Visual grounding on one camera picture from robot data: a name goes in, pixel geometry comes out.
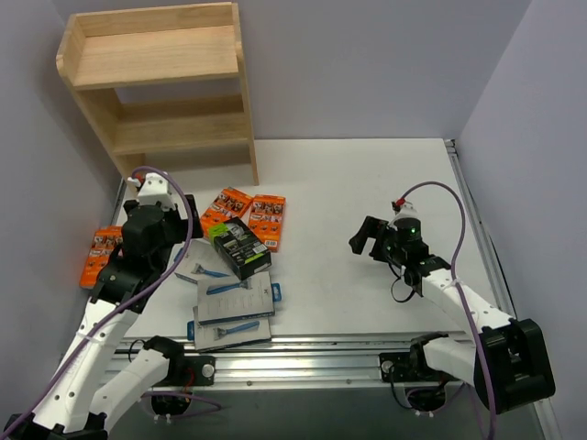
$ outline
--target black bracket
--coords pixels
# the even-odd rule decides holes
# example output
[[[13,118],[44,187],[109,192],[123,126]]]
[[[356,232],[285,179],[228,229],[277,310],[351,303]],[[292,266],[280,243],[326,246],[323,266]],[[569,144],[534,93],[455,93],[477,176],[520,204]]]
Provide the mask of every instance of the black bracket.
[[[382,381],[385,383],[439,382],[446,379],[457,381],[443,371],[430,370],[426,375],[419,373],[412,366],[408,351],[381,353],[379,355],[379,370],[382,375]]]
[[[196,387],[210,387],[214,385],[216,374],[216,358],[213,356],[187,357],[186,362],[195,373]]]

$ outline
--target wooden shelf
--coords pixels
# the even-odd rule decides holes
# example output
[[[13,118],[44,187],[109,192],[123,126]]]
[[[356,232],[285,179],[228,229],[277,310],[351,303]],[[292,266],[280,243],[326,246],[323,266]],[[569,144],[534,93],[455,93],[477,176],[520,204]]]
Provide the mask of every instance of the wooden shelf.
[[[114,141],[117,155],[247,143],[240,95],[126,104]]]
[[[56,62],[124,178],[146,153],[246,143],[259,184],[237,4],[73,15]],[[121,104],[115,90],[218,78],[238,78],[240,95]]]
[[[235,30],[201,27],[87,38],[78,90],[237,78]]]

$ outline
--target black box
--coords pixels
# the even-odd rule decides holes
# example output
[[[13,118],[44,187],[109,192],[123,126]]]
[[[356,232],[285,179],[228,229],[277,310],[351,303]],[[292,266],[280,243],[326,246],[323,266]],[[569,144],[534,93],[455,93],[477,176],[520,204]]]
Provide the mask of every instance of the black box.
[[[267,269],[271,252],[238,217],[208,229],[212,246],[241,280]]]

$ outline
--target screw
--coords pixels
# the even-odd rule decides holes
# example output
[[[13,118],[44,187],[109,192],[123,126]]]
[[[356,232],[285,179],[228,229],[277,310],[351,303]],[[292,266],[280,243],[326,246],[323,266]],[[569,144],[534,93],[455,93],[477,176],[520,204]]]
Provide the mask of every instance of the screw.
[[[385,374],[388,374],[392,370],[392,367],[393,367],[393,362],[391,360],[385,360],[385,361],[383,361],[383,363],[382,363],[382,371]]]
[[[215,371],[216,370],[214,368],[214,365],[205,364],[202,367],[202,376],[204,376],[207,379],[210,379],[212,376],[214,376]]]

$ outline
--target cable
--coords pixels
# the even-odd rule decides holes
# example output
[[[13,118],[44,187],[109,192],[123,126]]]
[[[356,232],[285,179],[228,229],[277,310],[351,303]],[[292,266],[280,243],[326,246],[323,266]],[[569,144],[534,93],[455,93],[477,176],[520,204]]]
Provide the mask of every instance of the cable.
[[[393,395],[393,399],[395,400],[395,402],[399,405],[400,408],[404,408],[405,410],[413,410],[414,408],[412,408],[411,406],[406,406],[403,403],[400,402],[399,398],[397,397],[397,393],[395,392],[395,385],[393,384],[393,368],[392,370],[389,372],[389,383],[391,383],[392,385],[392,395]]]
[[[447,393],[444,387],[447,383],[449,383],[448,380],[443,380],[435,388],[412,388],[405,394],[405,399],[415,410],[422,413],[432,413],[435,410],[427,410],[426,408],[437,396],[443,395],[444,403],[442,406],[446,404]]]
[[[183,206],[185,207],[185,212],[187,213],[187,233],[186,233],[186,237],[185,237],[185,242],[189,243],[190,240],[192,239],[192,233],[194,231],[194,216],[192,214],[192,208],[190,207],[190,204],[188,204],[187,199],[185,198],[185,194],[183,193],[182,189],[180,188],[180,185],[171,176],[169,176],[165,172],[158,170],[156,168],[153,168],[153,167],[148,167],[148,166],[142,166],[142,167],[135,168],[131,173],[131,177],[134,178],[139,172],[142,172],[142,171],[155,172],[155,173],[159,174],[163,179],[165,179],[167,182],[169,182],[169,184],[173,187],[173,189],[178,193],[178,195],[182,199]],[[17,427],[19,427],[20,424],[22,424],[27,419],[27,417],[33,413],[33,411],[35,411],[35,408],[37,408],[37,406],[43,401],[43,399],[45,399],[45,397],[51,392],[51,390],[59,382],[59,380],[61,379],[61,377],[65,373],[65,371],[67,371],[69,369],[69,367],[73,363],[73,361],[80,355],[83,348],[88,344],[89,338],[94,337],[94,335],[96,333],[98,333],[98,331],[106,323],[108,323],[108,321],[110,321],[113,317],[117,316],[118,314],[121,314],[122,312],[124,312],[132,304],[142,300],[143,298],[145,298],[149,295],[152,295],[157,290],[157,288],[159,286],[161,286],[161,284],[172,273],[175,272],[175,270],[177,269],[179,264],[182,262],[183,257],[185,257],[187,250],[188,250],[188,247],[184,246],[182,251],[180,252],[177,260],[174,261],[173,264],[165,272],[163,272],[163,274],[159,277],[158,280],[156,280],[150,286],[143,289],[140,293],[135,295],[130,300],[121,303],[116,309],[114,309],[107,316],[105,316],[101,321],[99,321],[88,332],[88,334],[87,334],[88,339],[86,339],[86,338],[82,339],[80,344],[78,344],[78,346],[73,350],[73,352],[69,355],[69,357],[67,357],[65,360],[63,360],[63,362],[61,362],[61,366],[53,375],[53,378],[50,380],[49,384],[47,385],[47,388],[45,388],[45,390],[43,390],[41,392],[40,396],[33,402],[32,405],[30,405],[29,408],[27,408],[26,411],[24,411],[22,414],[20,414],[20,416],[17,417],[17,419],[14,422],[12,422],[12,424],[10,426],[8,426],[2,434],[0,434],[0,440],[6,440],[8,438],[8,436],[11,435],[14,432],[14,430],[17,429]]]
[[[473,340],[475,341],[475,348],[477,350],[477,357],[481,363],[481,370],[483,373],[483,378],[485,380],[485,386],[487,388],[487,400],[489,401],[489,433],[487,434],[487,440],[493,440],[495,438],[495,427],[497,425],[497,412],[495,410],[495,394],[493,393],[493,383],[492,377],[489,372],[489,365],[487,364],[487,357],[482,348],[481,338],[479,337],[479,332],[477,331],[477,327],[475,325],[475,321],[471,314],[471,308],[467,303],[467,297],[465,296],[465,291],[462,289],[462,286],[459,282],[457,282],[457,257],[459,256],[460,249],[462,248],[462,243],[465,239],[465,225],[466,225],[466,215],[465,215],[465,208],[460,201],[459,195],[450,188],[446,183],[442,183],[440,181],[423,181],[422,183],[418,183],[417,185],[413,186],[409,190],[407,190],[404,195],[402,195],[402,199],[405,199],[410,193],[417,190],[418,188],[422,188],[423,186],[439,186],[447,190],[457,201],[457,205],[459,206],[460,211],[460,236],[459,242],[457,243],[457,247],[455,248],[454,253],[452,254],[452,259],[450,261],[450,276],[452,277],[452,281],[455,283],[457,288],[457,292],[459,293],[460,301],[462,303],[462,307],[465,310],[465,315],[467,316],[467,321],[469,322],[469,326],[471,328],[471,332],[473,335]]]
[[[187,372],[190,373],[190,379],[187,381],[187,383],[185,384],[185,386],[183,387],[183,392],[187,392],[188,389],[194,385],[195,382],[195,374],[194,371],[191,368],[187,369]]]
[[[433,415],[436,415],[436,414],[440,413],[441,411],[446,410],[457,399],[457,397],[459,397],[459,395],[462,393],[462,391],[465,389],[466,386],[467,385],[465,383],[461,383],[459,388],[455,391],[455,393],[452,396],[450,396],[448,399],[446,399],[446,397],[445,397],[445,402],[442,404],[442,406],[440,408],[436,408],[433,411],[422,411],[422,413],[431,413]],[[414,392],[417,392],[417,389],[410,390],[409,392],[407,392],[405,394],[405,398],[407,399],[408,402],[410,401],[410,397],[412,396],[412,394]]]
[[[479,411],[479,405],[477,404],[477,398],[473,390],[474,388],[471,385],[467,387],[467,394],[469,394],[471,406],[473,407],[473,411],[475,412],[475,419],[477,420],[477,426],[479,426],[479,433],[481,434],[481,437],[483,437],[483,419]]]
[[[392,264],[392,263],[387,263],[387,264],[389,264],[389,269],[392,271],[392,274],[393,274],[393,275],[395,275],[395,278],[396,278],[397,280],[399,280],[400,278],[402,278],[402,277],[400,277],[400,276],[397,274],[397,272],[395,271],[395,268],[393,267],[393,264]]]
[[[134,347],[137,342],[142,342],[143,346],[145,345],[144,339],[135,339],[134,341],[132,341],[132,344],[128,348],[128,362],[132,362],[132,359],[130,358],[130,354],[132,353],[132,347]]]
[[[185,394],[185,393],[181,393],[181,392],[149,391],[149,392],[146,392],[145,394],[143,394],[141,396],[141,399],[147,398],[147,397],[175,397],[178,399],[189,399],[191,402],[193,402],[193,401],[203,402],[203,403],[207,403],[208,405],[212,405],[215,407],[215,408],[209,408],[207,410],[199,410],[196,412],[190,412],[187,414],[174,415],[174,416],[170,417],[170,419],[172,419],[172,420],[187,419],[189,417],[195,417],[197,415],[217,413],[218,411],[221,411],[223,409],[222,405],[220,403],[218,403],[217,401],[213,401],[212,399],[207,399],[205,397],[198,397],[198,396],[194,396],[193,394]]]
[[[408,301],[410,301],[412,298],[414,298],[414,295],[415,295],[415,290],[414,290],[414,289],[412,289],[412,291],[410,292],[410,294],[409,294],[409,295],[407,295],[407,297],[403,298],[402,300],[398,300],[397,298],[395,298],[395,295],[393,295],[393,286],[394,286],[394,285],[395,285],[395,283],[396,283],[397,281],[399,281],[399,280],[400,280],[400,279],[398,278],[398,279],[397,279],[397,280],[395,280],[395,281],[393,282],[393,284],[392,284],[392,288],[391,288],[391,291],[392,291],[392,298],[393,298],[393,300],[394,300],[396,303],[400,303],[400,304],[407,303],[407,302],[408,302]]]

